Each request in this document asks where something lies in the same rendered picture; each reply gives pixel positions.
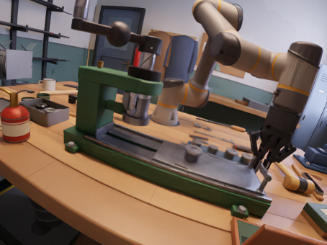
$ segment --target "metal shelf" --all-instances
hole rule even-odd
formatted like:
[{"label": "metal shelf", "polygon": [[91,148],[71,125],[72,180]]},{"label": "metal shelf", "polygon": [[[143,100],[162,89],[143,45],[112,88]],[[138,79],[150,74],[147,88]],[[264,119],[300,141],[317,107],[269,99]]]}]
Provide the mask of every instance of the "metal shelf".
[{"label": "metal shelf", "polygon": [[34,61],[45,61],[48,63],[52,63],[55,65],[58,65],[58,61],[67,61],[67,60],[62,60],[60,58],[42,58],[42,57],[33,57]]},{"label": "metal shelf", "polygon": [[47,35],[49,37],[54,37],[54,38],[58,38],[58,39],[61,38],[61,37],[69,38],[69,37],[61,35],[60,33],[55,34],[55,33],[52,33],[52,32],[47,32],[47,31],[44,31],[44,30],[31,28],[31,27],[28,27],[28,25],[24,26],[24,25],[20,25],[20,24],[3,22],[3,21],[0,21],[0,25],[6,25],[8,27],[12,27],[15,30],[18,30],[18,31],[21,31],[21,32],[28,32],[29,30],[32,31],[32,32],[39,32],[39,33],[43,33],[44,35]]},{"label": "metal shelf", "polygon": [[33,1],[33,2],[35,2],[37,4],[41,4],[43,6],[46,6],[48,9],[50,9],[53,12],[63,12],[63,13],[69,14],[69,13],[67,13],[67,12],[65,12],[63,10],[63,6],[59,7],[59,6],[56,6],[54,4],[51,4],[51,3],[47,2],[47,1],[43,1],[43,0],[30,0],[30,1]]}]

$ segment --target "dark blue door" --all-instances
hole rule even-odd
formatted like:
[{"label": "dark blue door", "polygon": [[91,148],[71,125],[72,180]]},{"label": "dark blue door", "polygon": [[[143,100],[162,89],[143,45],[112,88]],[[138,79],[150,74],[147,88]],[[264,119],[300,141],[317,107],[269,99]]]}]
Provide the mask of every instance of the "dark blue door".
[{"label": "dark blue door", "polygon": [[[140,34],[144,19],[145,9],[102,6],[99,23],[110,25],[113,22],[121,21],[130,27],[131,32]],[[135,44],[128,43],[122,47],[112,46],[104,36],[97,36],[94,49],[93,66],[97,61],[104,61],[104,67],[120,71],[127,71],[127,66],[133,62]]]}]

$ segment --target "red fire extinguisher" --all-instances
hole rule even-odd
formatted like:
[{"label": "red fire extinguisher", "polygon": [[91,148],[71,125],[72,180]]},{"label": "red fire extinguisher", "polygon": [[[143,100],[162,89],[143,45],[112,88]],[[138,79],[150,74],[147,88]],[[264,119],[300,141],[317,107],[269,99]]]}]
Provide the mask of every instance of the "red fire extinguisher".
[{"label": "red fire extinguisher", "polygon": [[6,89],[0,90],[10,95],[10,105],[4,108],[0,114],[2,135],[4,141],[18,143],[30,138],[30,114],[28,110],[19,105],[18,93],[34,93],[32,90],[22,90],[19,92],[9,92]]}]

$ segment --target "tabletop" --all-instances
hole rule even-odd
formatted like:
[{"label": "tabletop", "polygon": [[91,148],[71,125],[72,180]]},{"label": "tabletop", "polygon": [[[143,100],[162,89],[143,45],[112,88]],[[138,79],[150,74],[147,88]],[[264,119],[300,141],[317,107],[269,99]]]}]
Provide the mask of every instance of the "tabletop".
[{"label": "tabletop", "polygon": [[[72,81],[58,82],[56,89],[71,90],[64,84],[77,85]],[[34,89],[34,97],[40,91],[37,84],[6,88],[9,91]],[[19,99],[30,96],[21,93]],[[0,92],[0,97],[9,98],[4,92]],[[70,107],[69,120],[49,128],[33,123],[30,139],[18,144],[5,143],[0,131],[0,174],[23,193],[101,244],[232,243],[229,209],[157,186],[84,153],[66,152],[63,130],[75,125],[76,104],[68,103],[68,95],[51,96],[50,99]],[[149,113],[154,107],[154,104],[150,106]],[[199,122],[195,116],[178,113],[178,127],[166,127],[152,121],[146,127],[132,126],[123,122],[118,114],[114,115],[114,122],[175,143],[191,141],[189,134],[194,130],[207,133],[193,126]],[[200,124],[212,128],[210,133],[214,136],[250,147],[247,133],[208,122]],[[214,138],[209,143],[221,151],[231,147],[230,143]],[[292,164],[304,169],[292,156],[283,163],[291,172]],[[318,184],[327,192],[327,176],[306,170],[319,179]],[[326,196],[319,202],[313,195],[286,190],[274,164],[269,172],[273,180],[265,191],[272,198],[272,206],[263,218],[250,215],[248,221],[325,241],[300,213],[307,202],[327,204]]]}]

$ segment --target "door frame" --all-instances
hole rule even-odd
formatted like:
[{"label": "door frame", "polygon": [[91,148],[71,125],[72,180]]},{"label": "door frame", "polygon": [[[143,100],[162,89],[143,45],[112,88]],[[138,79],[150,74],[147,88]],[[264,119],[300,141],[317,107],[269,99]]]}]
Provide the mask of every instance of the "door frame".
[{"label": "door frame", "polygon": [[[145,9],[144,8],[135,8],[135,7],[130,7],[130,6],[105,6],[105,5],[102,5],[101,6],[101,11],[100,11],[100,16],[99,16],[99,21],[98,21],[99,24],[103,20],[103,13],[104,13],[105,9],[119,9],[119,10],[139,11],[140,12],[140,21],[138,22],[138,31],[136,32],[136,34],[139,34],[139,35],[141,34],[143,21],[144,21],[144,16],[145,16]],[[97,35],[97,37],[95,39],[92,66],[97,65],[97,61],[96,61],[97,55],[96,54],[97,54],[97,51],[98,51],[98,44],[99,44],[99,35]],[[133,64],[133,61],[134,61],[134,55],[135,55],[136,48],[137,48],[137,45],[134,45],[132,60],[130,61],[131,64]]]}]

